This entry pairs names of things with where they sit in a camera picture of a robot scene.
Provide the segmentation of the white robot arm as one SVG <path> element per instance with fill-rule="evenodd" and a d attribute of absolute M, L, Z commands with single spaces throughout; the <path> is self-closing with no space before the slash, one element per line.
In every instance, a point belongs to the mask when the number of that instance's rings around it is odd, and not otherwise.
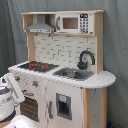
<path fill-rule="evenodd" d="M 37 128 L 25 115 L 16 116 L 15 107 L 25 97 L 12 73 L 0 78 L 0 128 Z"/>

